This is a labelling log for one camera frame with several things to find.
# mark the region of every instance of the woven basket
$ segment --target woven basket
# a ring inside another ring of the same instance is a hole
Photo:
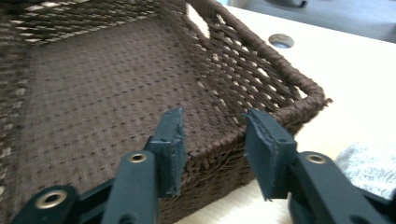
[[[43,188],[84,192],[114,177],[181,106],[189,160],[181,196],[161,202],[173,223],[253,178],[248,108],[296,134],[328,102],[213,0],[41,2],[0,3],[0,223]]]

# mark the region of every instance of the gray cloth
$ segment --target gray cloth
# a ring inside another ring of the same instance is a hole
[[[355,143],[335,160],[354,186],[390,200],[396,189],[396,143]]]

